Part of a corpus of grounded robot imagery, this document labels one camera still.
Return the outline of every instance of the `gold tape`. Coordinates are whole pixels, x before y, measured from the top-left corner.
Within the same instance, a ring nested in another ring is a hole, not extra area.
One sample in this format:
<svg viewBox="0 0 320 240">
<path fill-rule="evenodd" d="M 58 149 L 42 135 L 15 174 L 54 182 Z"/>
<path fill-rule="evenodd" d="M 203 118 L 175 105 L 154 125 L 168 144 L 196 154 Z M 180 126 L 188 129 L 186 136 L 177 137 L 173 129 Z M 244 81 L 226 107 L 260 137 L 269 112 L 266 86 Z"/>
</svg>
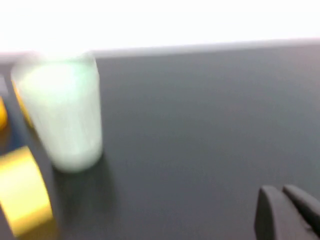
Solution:
<svg viewBox="0 0 320 240">
<path fill-rule="evenodd" d="M 30 127 L 33 127 L 33 123 L 31 121 L 31 118 L 28 114 L 28 111 L 24 105 L 24 102 L 22 101 L 19 93 L 18 93 L 18 90 L 17 90 L 17 87 L 16 87 L 16 84 L 14 82 L 12 82 L 12 87 L 13 87 L 13 90 L 14 90 L 14 93 L 15 93 L 15 96 L 16 96 L 16 99 L 19 103 L 19 106 L 20 106 L 20 109 L 21 109 L 21 112 L 22 114 L 24 115 L 24 118 L 26 119 L 27 123 L 30 125 Z"/>
<path fill-rule="evenodd" d="M 53 218 L 41 172 L 26 146 L 0 156 L 0 204 L 14 236 Z"/>
<path fill-rule="evenodd" d="M 2 97 L 0 97 L 0 130 L 5 128 L 8 121 L 8 115 L 7 110 L 4 104 L 4 101 L 2 100 Z"/>
</svg>

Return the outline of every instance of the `black table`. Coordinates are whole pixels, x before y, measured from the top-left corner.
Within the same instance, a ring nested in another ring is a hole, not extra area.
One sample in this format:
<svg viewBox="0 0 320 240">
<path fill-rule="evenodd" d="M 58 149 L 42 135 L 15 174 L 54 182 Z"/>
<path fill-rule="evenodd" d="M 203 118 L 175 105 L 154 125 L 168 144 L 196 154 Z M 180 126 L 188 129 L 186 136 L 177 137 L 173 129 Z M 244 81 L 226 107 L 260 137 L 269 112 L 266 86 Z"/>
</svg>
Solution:
<svg viewBox="0 0 320 240">
<path fill-rule="evenodd" d="M 295 184 L 320 198 L 320 44 L 97 65 L 104 154 L 88 171 L 54 171 L 8 101 L 42 171 L 58 239 L 253 240 L 261 185 Z"/>
</svg>

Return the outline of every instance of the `tape roll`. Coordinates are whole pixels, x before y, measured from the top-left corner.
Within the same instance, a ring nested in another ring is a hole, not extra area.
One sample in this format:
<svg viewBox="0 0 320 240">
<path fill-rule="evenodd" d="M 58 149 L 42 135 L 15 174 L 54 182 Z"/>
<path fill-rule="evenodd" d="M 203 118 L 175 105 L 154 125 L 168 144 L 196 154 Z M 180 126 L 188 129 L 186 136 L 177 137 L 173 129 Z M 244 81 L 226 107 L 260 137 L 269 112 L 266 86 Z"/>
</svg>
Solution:
<svg viewBox="0 0 320 240">
<path fill-rule="evenodd" d="M 23 114 L 25 120 L 27 121 L 27 123 L 29 124 L 30 127 L 33 127 L 33 123 L 32 123 L 32 121 L 31 121 L 31 118 L 30 118 L 30 116 L 29 116 L 29 114 L 28 114 L 28 112 L 27 112 L 27 109 L 26 109 L 26 107 L 25 107 L 25 105 L 24 105 L 24 102 L 22 101 L 22 99 L 21 99 L 21 97 L 20 97 L 20 95 L 19 95 L 19 93 L 18 93 L 16 84 L 15 84 L 14 82 L 12 82 L 12 87 L 13 87 L 13 90 L 14 90 L 14 93 L 15 93 L 15 96 L 16 96 L 16 99 L 17 99 L 17 101 L 18 101 L 18 104 L 19 104 L 19 106 L 20 106 L 20 109 L 21 109 L 21 111 L 22 111 L 22 114 Z"/>
<path fill-rule="evenodd" d="M 0 204 L 16 237 L 53 218 L 41 172 L 26 146 L 0 156 Z"/>
<path fill-rule="evenodd" d="M 8 115 L 7 110 L 4 104 L 4 101 L 2 100 L 2 97 L 0 97 L 0 130 L 5 128 L 8 121 Z"/>
</svg>

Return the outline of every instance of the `plastic cup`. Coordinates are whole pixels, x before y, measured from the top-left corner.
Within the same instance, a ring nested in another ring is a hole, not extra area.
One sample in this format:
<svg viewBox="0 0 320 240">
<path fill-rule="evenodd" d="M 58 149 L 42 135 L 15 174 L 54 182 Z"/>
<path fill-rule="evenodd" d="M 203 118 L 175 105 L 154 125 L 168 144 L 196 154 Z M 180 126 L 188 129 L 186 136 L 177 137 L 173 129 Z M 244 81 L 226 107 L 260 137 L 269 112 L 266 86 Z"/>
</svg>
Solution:
<svg viewBox="0 0 320 240">
<path fill-rule="evenodd" d="M 103 151 L 95 59 L 30 54 L 11 77 L 52 164 L 62 172 L 94 165 Z"/>
</svg>

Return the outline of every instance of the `white cup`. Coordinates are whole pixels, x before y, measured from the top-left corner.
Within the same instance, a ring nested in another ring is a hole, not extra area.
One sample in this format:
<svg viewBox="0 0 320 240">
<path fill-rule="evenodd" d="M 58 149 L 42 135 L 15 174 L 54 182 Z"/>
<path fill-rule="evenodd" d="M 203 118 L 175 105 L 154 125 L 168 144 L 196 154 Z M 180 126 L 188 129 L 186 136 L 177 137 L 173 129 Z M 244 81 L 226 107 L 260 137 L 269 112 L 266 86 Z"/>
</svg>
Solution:
<svg viewBox="0 0 320 240">
<path fill-rule="evenodd" d="M 103 151 L 95 59 L 31 54 L 11 77 L 52 164 L 63 172 L 94 165 Z"/>
</svg>

